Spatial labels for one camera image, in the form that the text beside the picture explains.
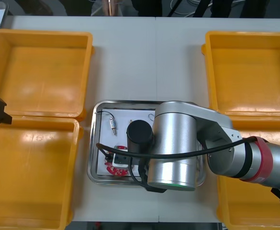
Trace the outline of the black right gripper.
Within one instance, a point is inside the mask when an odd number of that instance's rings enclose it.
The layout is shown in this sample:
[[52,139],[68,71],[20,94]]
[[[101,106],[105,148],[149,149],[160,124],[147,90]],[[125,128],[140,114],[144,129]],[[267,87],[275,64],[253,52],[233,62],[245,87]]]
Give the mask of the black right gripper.
[[156,188],[149,186],[147,183],[148,180],[148,166],[149,160],[139,160],[139,176],[141,178],[141,185],[145,188],[146,191],[155,192],[155,193],[164,193],[166,189]]

